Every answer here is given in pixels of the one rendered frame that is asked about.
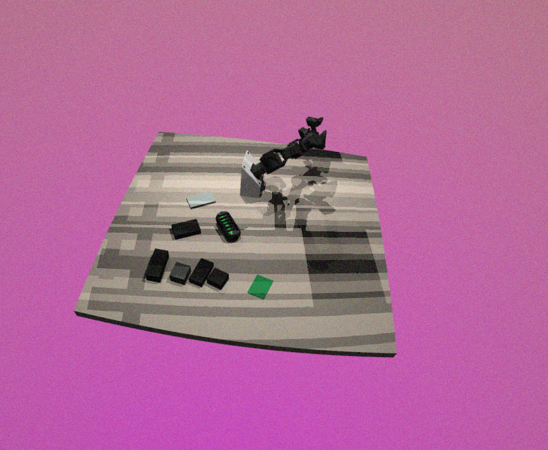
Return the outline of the green block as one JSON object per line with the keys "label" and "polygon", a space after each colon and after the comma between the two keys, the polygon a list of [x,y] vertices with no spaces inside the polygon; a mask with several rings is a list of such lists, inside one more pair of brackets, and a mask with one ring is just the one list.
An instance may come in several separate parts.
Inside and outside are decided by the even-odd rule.
{"label": "green block", "polygon": [[264,300],[264,298],[265,298],[268,290],[270,289],[272,283],[273,283],[273,280],[270,280],[270,279],[265,278],[263,276],[257,275],[255,277],[255,279],[252,283],[252,286],[250,287],[248,293]]}

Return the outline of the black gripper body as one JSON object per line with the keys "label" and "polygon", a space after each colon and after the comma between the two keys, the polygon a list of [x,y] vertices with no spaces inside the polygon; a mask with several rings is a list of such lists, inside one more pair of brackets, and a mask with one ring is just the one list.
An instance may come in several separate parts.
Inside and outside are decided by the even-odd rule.
{"label": "black gripper body", "polygon": [[[308,118],[306,119],[306,122],[307,122],[308,126],[311,127],[312,130],[310,130],[310,131],[308,132],[307,135],[304,135],[304,138],[305,138],[305,137],[309,137],[309,136],[313,135],[314,133],[319,134],[319,133],[316,131],[316,128],[315,128],[315,127],[319,126],[319,119],[318,119],[318,118],[308,117]],[[321,140],[321,141],[322,141],[322,140]],[[316,146],[316,147],[314,147],[314,148],[317,148],[317,149],[325,149],[325,144],[324,144],[324,142],[322,141],[322,143],[321,143],[320,145],[318,145],[318,146]]]}

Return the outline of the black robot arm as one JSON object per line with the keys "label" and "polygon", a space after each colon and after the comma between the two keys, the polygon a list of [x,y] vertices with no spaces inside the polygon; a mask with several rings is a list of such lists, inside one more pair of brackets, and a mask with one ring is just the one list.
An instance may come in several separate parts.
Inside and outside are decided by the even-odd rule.
{"label": "black robot arm", "polygon": [[[314,133],[313,135],[304,138],[304,135],[307,135],[310,130],[310,128],[305,129],[304,127],[302,127],[298,130],[301,138],[291,141],[288,144],[287,148],[272,149],[271,151],[264,153],[262,157],[260,157],[260,162],[257,164],[252,164],[250,168],[250,171],[256,177],[256,179],[259,180],[260,175],[264,173],[267,173],[268,175],[278,170],[279,168],[282,168],[286,164],[287,160],[291,158],[296,159],[304,154],[309,153],[309,150],[311,148],[320,145],[322,141],[320,135],[317,133]],[[298,141],[299,144],[297,143]],[[281,153],[284,161],[280,159],[278,155],[279,152]]]}

